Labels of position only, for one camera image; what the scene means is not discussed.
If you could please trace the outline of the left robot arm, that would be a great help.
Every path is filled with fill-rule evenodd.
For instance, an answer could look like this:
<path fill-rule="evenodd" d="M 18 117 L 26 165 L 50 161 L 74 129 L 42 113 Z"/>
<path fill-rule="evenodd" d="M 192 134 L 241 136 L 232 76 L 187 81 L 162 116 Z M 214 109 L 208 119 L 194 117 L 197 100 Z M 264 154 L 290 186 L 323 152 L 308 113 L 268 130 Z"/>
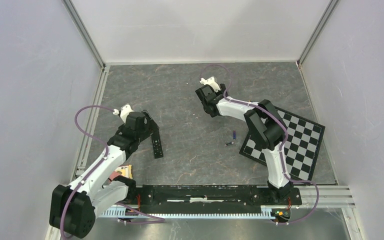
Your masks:
<path fill-rule="evenodd" d="M 101 155 L 78 178 L 68 185 L 57 185 L 52 192 L 49 224 L 62 235 L 82 239 L 108 208 L 121 201 L 131 204 L 137 198 L 136 182 L 122 175 L 102 186 L 159 127 L 146 110 L 121 110 L 118 115 L 123 124 L 103 144 Z"/>

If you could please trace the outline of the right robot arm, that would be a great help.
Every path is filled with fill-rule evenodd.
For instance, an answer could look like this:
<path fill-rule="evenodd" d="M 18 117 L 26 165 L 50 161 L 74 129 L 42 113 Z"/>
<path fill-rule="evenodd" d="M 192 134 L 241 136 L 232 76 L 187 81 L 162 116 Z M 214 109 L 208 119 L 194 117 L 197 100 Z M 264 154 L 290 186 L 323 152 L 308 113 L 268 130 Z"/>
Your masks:
<path fill-rule="evenodd" d="M 195 93 L 211 117 L 233 117 L 246 122 L 253 141 L 262 147 L 268 169 L 269 199 L 275 204 L 286 201 L 294 188 L 284 153 L 289 134 L 274 105 L 269 100 L 245 102 L 227 96 L 224 84 L 216 89 L 205 84 Z"/>

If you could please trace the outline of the black remote with buttons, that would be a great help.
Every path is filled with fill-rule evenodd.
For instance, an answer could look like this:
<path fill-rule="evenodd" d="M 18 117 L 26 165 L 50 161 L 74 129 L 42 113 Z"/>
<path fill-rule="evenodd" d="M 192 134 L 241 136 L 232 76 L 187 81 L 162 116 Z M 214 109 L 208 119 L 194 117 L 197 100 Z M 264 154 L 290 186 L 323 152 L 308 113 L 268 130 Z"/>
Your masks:
<path fill-rule="evenodd" d="M 162 142 L 160 138 L 159 129 L 156 128 L 151 133 L 151 143 L 153 149 L 153 155 L 155 159 L 160 159 L 164 157 Z"/>

